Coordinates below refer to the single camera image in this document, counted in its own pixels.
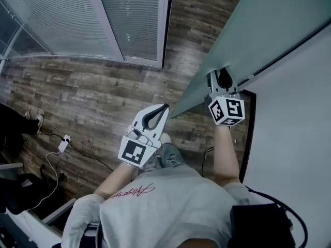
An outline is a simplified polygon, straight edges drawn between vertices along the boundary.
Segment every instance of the white cable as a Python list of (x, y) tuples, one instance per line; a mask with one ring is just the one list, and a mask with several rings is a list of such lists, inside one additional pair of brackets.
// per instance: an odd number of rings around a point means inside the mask
[(31, 208), (31, 209), (35, 209), (35, 208), (37, 208), (37, 207), (41, 204), (41, 202), (42, 202), (43, 200), (45, 200), (46, 198), (50, 197), (50, 196), (55, 192), (55, 190), (57, 189), (57, 186), (58, 186), (57, 172), (55, 171), (55, 169), (54, 169), (53, 166), (51, 165), (50, 161), (47, 159), (47, 156), (50, 155), (50, 154), (59, 154), (60, 152), (61, 152), (61, 151), (59, 151), (59, 152), (50, 152), (50, 153), (46, 154), (46, 160), (48, 161), (48, 163), (50, 164), (50, 166), (52, 167), (52, 169), (54, 170), (55, 175), (56, 175), (56, 187), (54, 188), (53, 192), (52, 192), (49, 196), (44, 197), (44, 198), (39, 202), (38, 205), (36, 205), (34, 208)]

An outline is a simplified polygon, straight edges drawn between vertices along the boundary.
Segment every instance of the person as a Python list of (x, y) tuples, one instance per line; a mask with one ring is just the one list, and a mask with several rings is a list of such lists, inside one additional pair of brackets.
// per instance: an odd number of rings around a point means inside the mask
[(62, 247), (80, 247), (92, 224), (99, 247), (227, 247), (232, 206), (258, 204), (239, 181), (230, 129), (215, 128), (214, 181), (188, 167), (167, 134), (160, 141), (160, 155), (134, 181), (135, 168), (121, 163), (75, 202)]
[(36, 119), (30, 119), (29, 111), (25, 112), (24, 117), (10, 107), (0, 103), (0, 121), (3, 123), (0, 129), (0, 150), (8, 140), (17, 140), (17, 135), (38, 134), (43, 124), (43, 115), (39, 114)]

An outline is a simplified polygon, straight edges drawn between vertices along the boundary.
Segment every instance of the white cube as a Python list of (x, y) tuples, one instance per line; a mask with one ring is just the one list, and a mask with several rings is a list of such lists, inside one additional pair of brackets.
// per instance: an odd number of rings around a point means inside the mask
[(245, 105), (240, 99), (216, 97), (208, 107), (219, 126), (234, 126), (245, 119)]

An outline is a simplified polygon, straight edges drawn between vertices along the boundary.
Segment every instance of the white wall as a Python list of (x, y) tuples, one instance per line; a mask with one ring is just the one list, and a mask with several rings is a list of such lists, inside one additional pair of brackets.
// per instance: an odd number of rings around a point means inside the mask
[[(286, 203), (306, 222), (307, 247), (331, 242), (331, 27), (245, 89), (257, 94), (244, 184)], [(293, 218), (297, 246), (303, 231)]]

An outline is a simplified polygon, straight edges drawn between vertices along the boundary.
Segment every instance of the black pants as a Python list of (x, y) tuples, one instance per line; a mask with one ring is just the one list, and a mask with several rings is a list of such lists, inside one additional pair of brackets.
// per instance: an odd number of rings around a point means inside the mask
[(0, 104), (0, 136), (12, 133), (36, 134), (38, 123), (37, 119), (28, 120), (10, 107)]

